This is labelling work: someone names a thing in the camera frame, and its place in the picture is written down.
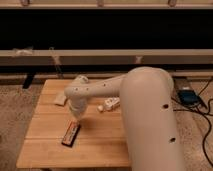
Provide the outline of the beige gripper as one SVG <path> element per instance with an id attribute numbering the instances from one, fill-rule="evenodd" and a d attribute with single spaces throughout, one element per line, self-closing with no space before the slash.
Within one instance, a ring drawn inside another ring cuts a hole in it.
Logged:
<path id="1" fill-rule="evenodd" d="M 73 116 L 76 119 L 80 119 L 87 109 L 87 100 L 86 99 L 69 100 L 68 105 Z"/>

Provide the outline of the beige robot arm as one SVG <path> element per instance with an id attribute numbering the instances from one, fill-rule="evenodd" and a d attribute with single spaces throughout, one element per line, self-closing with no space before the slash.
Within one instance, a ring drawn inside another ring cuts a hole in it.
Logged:
<path id="1" fill-rule="evenodd" d="M 174 81 L 160 68 L 128 73 L 65 88 L 70 109 L 80 117 L 92 97 L 118 97 L 132 171 L 186 171 L 175 114 Z"/>

